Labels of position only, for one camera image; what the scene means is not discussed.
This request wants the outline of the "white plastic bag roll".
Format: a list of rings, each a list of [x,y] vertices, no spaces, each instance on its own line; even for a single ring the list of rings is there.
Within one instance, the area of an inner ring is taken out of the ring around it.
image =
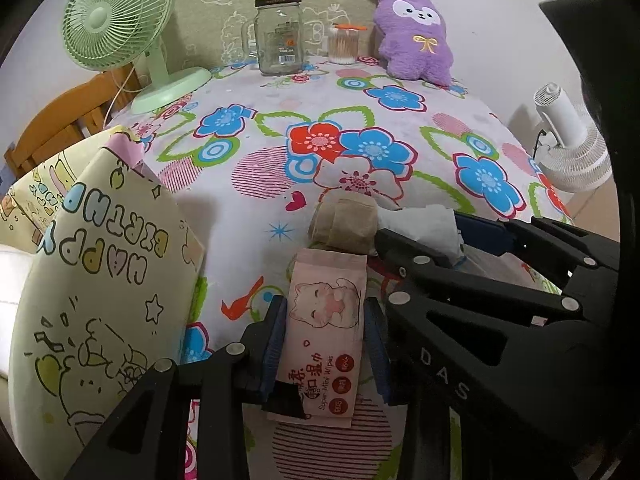
[[[445,255],[452,264],[464,258],[462,236],[452,209],[442,205],[389,210],[378,208],[378,227]]]

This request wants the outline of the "pink wet wipes pack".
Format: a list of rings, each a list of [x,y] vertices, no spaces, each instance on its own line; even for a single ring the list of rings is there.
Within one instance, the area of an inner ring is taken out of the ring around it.
[[[363,340],[365,256],[301,249],[295,258],[277,380],[297,388],[303,417],[291,424],[352,426]]]

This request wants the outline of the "white standing fan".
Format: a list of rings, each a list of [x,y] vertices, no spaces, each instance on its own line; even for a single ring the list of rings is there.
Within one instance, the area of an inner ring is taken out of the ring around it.
[[[560,191],[580,193],[600,188],[612,177],[605,140],[585,110],[578,110],[565,90],[548,82],[534,94],[540,138],[534,161]]]

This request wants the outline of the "yellow birthday storage box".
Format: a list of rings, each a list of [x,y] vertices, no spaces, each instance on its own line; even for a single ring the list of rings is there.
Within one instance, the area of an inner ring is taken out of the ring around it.
[[[61,479],[158,360],[177,359],[204,248],[125,128],[107,130],[43,232],[12,334],[14,442]]]

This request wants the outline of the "beige packaged item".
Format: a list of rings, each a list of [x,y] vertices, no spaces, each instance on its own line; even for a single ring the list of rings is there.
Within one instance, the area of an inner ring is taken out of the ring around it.
[[[374,247],[378,230],[378,204],[367,195],[334,190],[317,204],[309,223],[314,243],[367,255]]]

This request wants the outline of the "white folded towel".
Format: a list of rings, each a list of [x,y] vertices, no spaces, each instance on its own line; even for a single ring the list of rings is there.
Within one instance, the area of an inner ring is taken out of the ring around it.
[[[0,374],[9,377],[12,334],[32,255],[11,246],[0,248]]]

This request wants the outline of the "purple plush bunny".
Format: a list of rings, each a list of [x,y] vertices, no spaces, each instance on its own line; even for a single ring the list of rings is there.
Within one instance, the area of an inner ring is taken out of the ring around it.
[[[382,34],[378,53],[390,76],[439,87],[451,84],[454,55],[445,19],[431,0],[378,0],[373,21]]]

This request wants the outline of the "cotton swab jar orange lid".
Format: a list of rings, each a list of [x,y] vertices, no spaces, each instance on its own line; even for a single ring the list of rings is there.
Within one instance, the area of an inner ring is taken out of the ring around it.
[[[359,56],[359,37],[366,26],[333,24],[328,32],[328,58],[331,63],[354,64]]]

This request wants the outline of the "floral tablecloth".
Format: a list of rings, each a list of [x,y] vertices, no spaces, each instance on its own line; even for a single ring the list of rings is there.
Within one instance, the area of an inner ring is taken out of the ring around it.
[[[497,219],[569,222],[550,180],[481,100],[454,82],[402,82],[364,58],[313,58],[293,76],[217,67],[184,98],[115,124],[186,217],[171,248],[206,257],[183,359],[199,361],[264,316],[310,245],[318,203],[358,192],[387,209],[437,204]]]

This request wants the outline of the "wooden chair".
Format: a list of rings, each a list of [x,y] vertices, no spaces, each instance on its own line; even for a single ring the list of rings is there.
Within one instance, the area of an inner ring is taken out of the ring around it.
[[[102,131],[139,90],[132,63],[98,73],[67,90],[39,112],[17,142],[6,149],[6,166],[17,179],[23,177],[40,162]]]

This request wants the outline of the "glass mason jar mug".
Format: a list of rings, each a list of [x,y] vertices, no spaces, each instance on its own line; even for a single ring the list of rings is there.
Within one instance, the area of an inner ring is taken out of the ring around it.
[[[256,14],[241,27],[246,62],[263,75],[299,73],[304,64],[302,0],[255,0]]]

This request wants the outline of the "green patterned backboard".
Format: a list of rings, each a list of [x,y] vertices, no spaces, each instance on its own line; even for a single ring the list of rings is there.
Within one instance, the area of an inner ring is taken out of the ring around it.
[[[242,38],[246,37],[251,46],[255,43],[256,1],[174,0],[174,10],[162,35],[168,70],[213,68],[242,61]],[[370,51],[375,0],[300,0],[298,6],[307,53],[326,50],[326,35],[334,24],[364,26],[359,51]]]

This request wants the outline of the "green desk fan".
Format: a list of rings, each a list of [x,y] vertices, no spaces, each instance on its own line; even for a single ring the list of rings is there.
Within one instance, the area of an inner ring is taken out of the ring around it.
[[[175,0],[68,0],[62,18],[67,54],[86,70],[106,72],[145,58],[151,82],[131,104],[134,114],[152,112],[198,90],[212,78],[195,66],[169,73],[160,35]]]

